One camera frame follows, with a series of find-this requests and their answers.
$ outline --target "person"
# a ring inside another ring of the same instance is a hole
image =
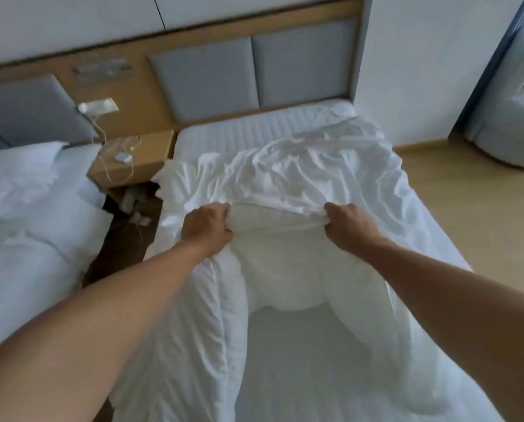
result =
[[[204,258],[233,238],[228,204],[188,213],[170,250],[87,287],[0,345],[0,421],[91,421],[126,361]],[[382,237],[350,204],[327,237],[372,265],[502,416],[524,421],[524,294]]]

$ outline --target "nightstand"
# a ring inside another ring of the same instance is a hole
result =
[[[119,204],[123,197],[120,188],[149,182],[164,166],[174,143],[173,130],[109,139],[90,166],[88,176]],[[130,154],[132,162],[117,161],[119,152]]]

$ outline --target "light wood floor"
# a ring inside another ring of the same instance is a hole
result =
[[[399,155],[410,185],[473,269],[524,291],[524,170],[463,140]]]

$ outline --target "white wall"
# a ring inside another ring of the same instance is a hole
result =
[[[157,3],[166,29],[173,29],[315,1],[322,0],[157,0]]]
[[[154,0],[0,0],[0,63],[162,30]]]
[[[366,0],[357,112],[395,145],[446,138],[521,2]]]

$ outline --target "forearm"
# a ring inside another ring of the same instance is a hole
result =
[[[504,416],[524,416],[524,294],[378,240],[359,257],[397,292],[432,339]]]
[[[88,287],[16,332],[0,346],[0,420],[91,420],[201,260],[195,247],[177,245]]]

